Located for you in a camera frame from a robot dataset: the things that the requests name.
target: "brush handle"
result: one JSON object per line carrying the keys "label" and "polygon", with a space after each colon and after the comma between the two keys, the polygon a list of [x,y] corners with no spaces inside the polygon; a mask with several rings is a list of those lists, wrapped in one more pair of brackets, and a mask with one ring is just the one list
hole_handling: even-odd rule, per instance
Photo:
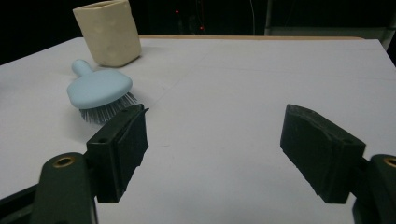
{"label": "brush handle", "polygon": [[93,73],[93,70],[91,69],[90,65],[81,59],[77,59],[73,61],[72,70],[79,77]]}

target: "beige ceramic pot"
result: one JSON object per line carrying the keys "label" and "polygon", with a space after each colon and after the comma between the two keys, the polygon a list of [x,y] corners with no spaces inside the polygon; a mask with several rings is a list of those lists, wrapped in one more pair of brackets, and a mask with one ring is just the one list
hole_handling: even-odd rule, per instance
{"label": "beige ceramic pot", "polygon": [[141,53],[128,0],[98,2],[73,9],[93,59],[103,66],[120,67]]}

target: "hair brush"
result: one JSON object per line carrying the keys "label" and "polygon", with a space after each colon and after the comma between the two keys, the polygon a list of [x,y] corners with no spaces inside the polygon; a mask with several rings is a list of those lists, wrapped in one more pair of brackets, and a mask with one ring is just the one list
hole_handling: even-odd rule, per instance
{"label": "hair brush", "polygon": [[135,105],[132,80],[117,70],[94,72],[80,59],[73,62],[72,70],[78,79],[67,87],[67,94],[86,121],[103,125],[125,107]]}

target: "black background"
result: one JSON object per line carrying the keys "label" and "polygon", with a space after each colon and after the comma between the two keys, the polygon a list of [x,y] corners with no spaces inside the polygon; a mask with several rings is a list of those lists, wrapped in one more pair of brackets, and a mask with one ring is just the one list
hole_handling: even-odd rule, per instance
{"label": "black background", "polygon": [[[0,64],[82,36],[72,9],[95,2],[99,1],[8,1],[0,14]],[[141,35],[253,34],[249,0],[130,0],[130,4]],[[252,0],[252,4],[255,34],[263,35],[267,2]],[[274,0],[272,25],[387,27],[395,9],[394,0]],[[388,50],[394,62],[395,42],[394,37]]]}

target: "metal bristle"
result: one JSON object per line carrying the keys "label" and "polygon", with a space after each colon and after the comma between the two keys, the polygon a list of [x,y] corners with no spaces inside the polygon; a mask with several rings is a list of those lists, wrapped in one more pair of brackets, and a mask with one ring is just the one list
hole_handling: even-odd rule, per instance
{"label": "metal bristle", "polygon": [[136,102],[137,100],[134,98],[134,95],[128,92],[110,104],[91,109],[80,109],[79,112],[81,112],[81,116],[89,123],[94,122],[103,125],[111,120],[118,112],[128,106],[135,105]]}

